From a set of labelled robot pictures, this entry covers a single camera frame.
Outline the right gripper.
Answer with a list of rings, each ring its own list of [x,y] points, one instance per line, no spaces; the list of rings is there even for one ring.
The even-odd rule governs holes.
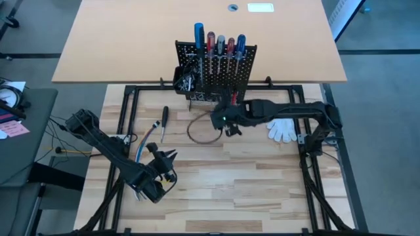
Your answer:
[[[239,105],[229,104],[229,92],[221,91],[220,100],[214,110],[210,114],[211,122],[214,129],[223,130],[227,137],[234,135],[242,135],[239,129],[241,127],[249,127],[250,121],[245,116],[245,105],[243,102],[245,92],[240,90],[236,94],[236,103]]]

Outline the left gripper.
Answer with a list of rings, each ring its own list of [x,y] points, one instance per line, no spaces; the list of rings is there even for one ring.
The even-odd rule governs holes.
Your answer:
[[[152,182],[157,177],[160,177],[161,180],[165,178],[168,182],[174,182],[174,174],[169,172],[172,171],[173,161],[178,154],[176,150],[159,151],[155,142],[148,143],[146,148],[154,156],[154,159],[146,165],[147,178],[145,182]]]

